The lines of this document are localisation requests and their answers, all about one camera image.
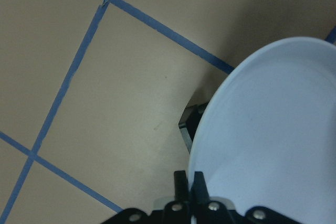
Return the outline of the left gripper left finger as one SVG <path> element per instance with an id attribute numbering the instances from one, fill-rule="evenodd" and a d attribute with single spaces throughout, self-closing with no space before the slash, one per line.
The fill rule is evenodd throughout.
<path id="1" fill-rule="evenodd" d="M 188 180 L 184 170 L 174 172 L 174 203 L 179 205 L 190 204 Z"/>

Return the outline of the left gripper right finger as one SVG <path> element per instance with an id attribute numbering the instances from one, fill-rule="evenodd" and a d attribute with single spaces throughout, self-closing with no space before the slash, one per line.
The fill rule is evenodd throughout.
<path id="1" fill-rule="evenodd" d="M 209 194 L 204 174 L 202 172 L 194 173 L 193 199 L 196 205 L 205 205 L 209 202 Z"/>

